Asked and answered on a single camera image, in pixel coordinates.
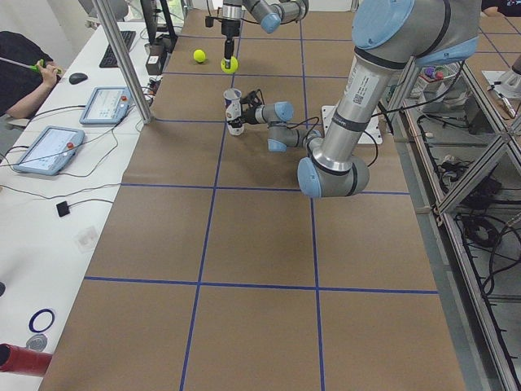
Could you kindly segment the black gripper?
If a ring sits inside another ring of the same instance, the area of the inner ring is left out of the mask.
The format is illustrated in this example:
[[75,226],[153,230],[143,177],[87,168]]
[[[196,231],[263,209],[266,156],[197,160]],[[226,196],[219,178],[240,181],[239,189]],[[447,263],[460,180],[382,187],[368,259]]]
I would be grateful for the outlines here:
[[223,18],[221,33],[226,36],[223,58],[230,59],[234,55],[234,38],[240,35],[240,20]]
[[243,128],[243,124],[259,125],[265,123],[263,116],[263,109],[265,105],[249,105],[246,109],[243,109],[242,114],[239,118],[227,121],[227,125],[232,129]]

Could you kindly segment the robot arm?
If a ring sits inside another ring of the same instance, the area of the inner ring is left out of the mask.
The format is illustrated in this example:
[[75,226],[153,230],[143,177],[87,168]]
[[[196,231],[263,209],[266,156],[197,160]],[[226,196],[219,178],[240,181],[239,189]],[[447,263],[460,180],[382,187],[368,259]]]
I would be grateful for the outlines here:
[[281,24],[298,22],[309,12],[308,1],[278,1],[267,3],[265,0],[224,1],[221,8],[221,33],[225,36],[224,71],[232,69],[234,39],[240,34],[243,11],[246,10],[266,33],[273,33]]
[[410,59],[419,66],[450,64],[471,57],[478,44],[479,1],[364,1],[352,23],[354,59],[344,94],[324,136],[291,129],[288,102],[254,104],[237,89],[225,91],[225,119],[237,134],[245,124],[266,124],[269,149],[304,147],[297,169],[310,198],[351,196],[369,181],[367,165],[353,155],[393,73]]

